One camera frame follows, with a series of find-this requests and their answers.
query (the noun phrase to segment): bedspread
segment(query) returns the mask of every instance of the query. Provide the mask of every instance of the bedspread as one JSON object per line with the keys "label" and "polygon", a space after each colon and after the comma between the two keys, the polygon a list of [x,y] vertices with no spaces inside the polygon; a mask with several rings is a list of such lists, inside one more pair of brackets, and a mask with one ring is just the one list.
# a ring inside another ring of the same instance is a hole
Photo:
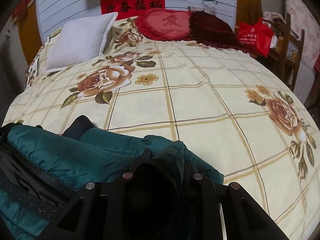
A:
{"label": "bedspread", "polygon": [[319,222],[320,132],[297,97],[249,55],[143,37],[116,21],[105,55],[40,74],[4,123],[61,134],[80,115],[98,128],[160,135],[239,182],[292,240]]}

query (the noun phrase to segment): chinese character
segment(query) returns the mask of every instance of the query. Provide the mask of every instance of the chinese character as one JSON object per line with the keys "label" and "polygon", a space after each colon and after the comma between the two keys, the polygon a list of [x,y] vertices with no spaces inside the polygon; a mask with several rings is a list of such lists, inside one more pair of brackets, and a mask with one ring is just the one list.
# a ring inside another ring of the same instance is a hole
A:
{"label": "chinese character", "polygon": [[162,21],[166,21],[166,23],[164,24],[164,26],[167,25],[176,25],[179,27],[182,27],[181,25],[176,23],[176,20],[178,20],[178,18],[175,15],[170,15],[167,18],[163,19]]}
{"label": "chinese character", "polygon": [[123,3],[121,4],[121,9],[120,9],[120,11],[128,12],[129,9],[132,9],[132,7],[130,7],[130,6],[128,5],[128,2],[127,2],[127,1],[123,1]]}
{"label": "chinese character", "polygon": [[114,10],[115,7],[116,7],[116,6],[115,6],[114,4],[110,3],[110,4],[107,6],[107,11],[108,11],[108,13],[113,12],[113,10]]}
{"label": "chinese character", "polygon": [[151,8],[162,8],[162,3],[160,3],[160,0],[152,0],[149,4]]}
{"label": "chinese character", "polygon": [[144,9],[146,9],[146,6],[144,4],[144,0],[137,0],[137,2],[134,5],[136,5],[135,6],[136,10],[144,10]]}

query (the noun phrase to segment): red banner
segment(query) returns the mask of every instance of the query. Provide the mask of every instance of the red banner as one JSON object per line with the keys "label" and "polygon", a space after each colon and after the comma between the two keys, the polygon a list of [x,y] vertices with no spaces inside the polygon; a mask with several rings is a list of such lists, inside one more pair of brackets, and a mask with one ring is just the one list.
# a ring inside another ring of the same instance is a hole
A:
{"label": "red banner", "polygon": [[101,13],[119,12],[117,20],[138,16],[151,8],[165,8],[164,0],[100,0]]}

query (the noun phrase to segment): green jacket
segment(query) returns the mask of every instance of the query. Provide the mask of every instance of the green jacket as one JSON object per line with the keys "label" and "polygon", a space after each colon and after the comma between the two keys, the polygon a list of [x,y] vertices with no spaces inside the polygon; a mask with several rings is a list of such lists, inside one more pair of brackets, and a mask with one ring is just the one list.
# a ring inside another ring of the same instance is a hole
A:
{"label": "green jacket", "polygon": [[[168,164],[178,187],[182,185],[183,161],[192,163],[213,182],[223,183],[223,175],[189,151],[183,142],[160,136],[136,138],[91,128],[74,140],[37,127],[15,125],[7,139],[25,158],[76,191],[89,181],[111,182],[129,171],[146,147],[151,149],[152,157]],[[1,188],[0,215],[17,240],[34,240],[49,223],[11,200]]]}

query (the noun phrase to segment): maroon velvet cushion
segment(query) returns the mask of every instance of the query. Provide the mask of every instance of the maroon velvet cushion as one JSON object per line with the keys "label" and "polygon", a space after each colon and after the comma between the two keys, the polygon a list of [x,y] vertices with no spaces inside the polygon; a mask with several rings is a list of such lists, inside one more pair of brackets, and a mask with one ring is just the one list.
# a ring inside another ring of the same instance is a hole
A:
{"label": "maroon velvet cushion", "polygon": [[207,46],[247,52],[237,40],[230,26],[205,12],[192,12],[189,19],[190,38]]}

